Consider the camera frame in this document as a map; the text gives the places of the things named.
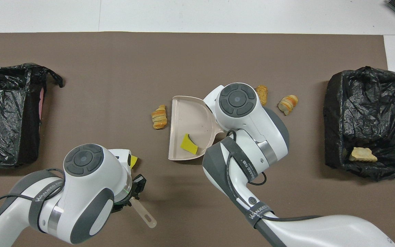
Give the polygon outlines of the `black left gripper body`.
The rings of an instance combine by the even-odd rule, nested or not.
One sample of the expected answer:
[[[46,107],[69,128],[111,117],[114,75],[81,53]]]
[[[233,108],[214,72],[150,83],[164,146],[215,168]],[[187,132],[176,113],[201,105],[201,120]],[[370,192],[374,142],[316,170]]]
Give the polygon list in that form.
[[[132,206],[131,199],[139,200],[139,193],[142,192],[141,182],[133,182],[130,189],[122,189],[114,198],[114,213],[121,211],[125,206]]]

